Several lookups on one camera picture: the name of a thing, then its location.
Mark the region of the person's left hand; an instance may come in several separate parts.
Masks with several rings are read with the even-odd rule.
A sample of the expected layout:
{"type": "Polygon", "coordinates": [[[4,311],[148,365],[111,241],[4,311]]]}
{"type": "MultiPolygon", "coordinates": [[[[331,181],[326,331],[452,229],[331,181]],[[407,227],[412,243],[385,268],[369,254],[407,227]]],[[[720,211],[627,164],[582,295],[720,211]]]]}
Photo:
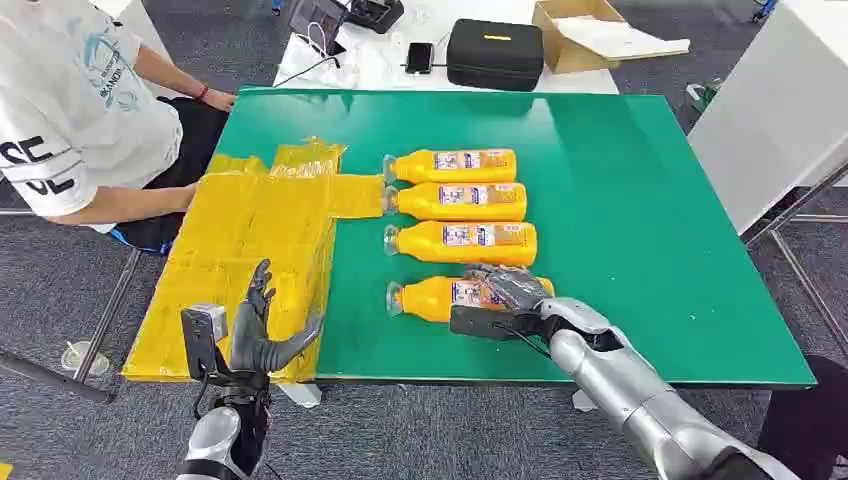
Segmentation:
{"type": "Polygon", "coordinates": [[[223,112],[231,112],[236,102],[236,96],[212,88],[206,88],[199,99],[206,105],[223,112]]]}

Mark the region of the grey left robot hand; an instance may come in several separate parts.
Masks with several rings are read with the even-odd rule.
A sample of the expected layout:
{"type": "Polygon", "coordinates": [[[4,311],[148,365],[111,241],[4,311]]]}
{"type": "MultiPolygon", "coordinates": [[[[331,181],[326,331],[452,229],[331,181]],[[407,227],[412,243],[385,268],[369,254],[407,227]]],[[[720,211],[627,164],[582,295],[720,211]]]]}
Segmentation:
{"type": "Polygon", "coordinates": [[[285,340],[272,340],[268,335],[268,315],[274,288],[269,287],[271,261],[263,259],[256,266],[238,305],[234,320],[229,366],[234,371],[252,371],[268,375],[282,370],[302,354],[319,337],[324,317],[315,309],[308,312],[304,327],[285,340]]]}

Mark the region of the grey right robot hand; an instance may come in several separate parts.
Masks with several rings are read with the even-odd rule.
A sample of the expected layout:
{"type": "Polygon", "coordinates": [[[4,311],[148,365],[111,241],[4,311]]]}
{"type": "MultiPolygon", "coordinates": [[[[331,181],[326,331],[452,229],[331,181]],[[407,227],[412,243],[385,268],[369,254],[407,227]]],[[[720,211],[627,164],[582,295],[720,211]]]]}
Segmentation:
{"type": "Polygon", "coordinates": [[[464,276],[482,282],[513,311],[534,310],[543,300],[554,297],[525,268],[475,263],[465,268],[464,276]]]}

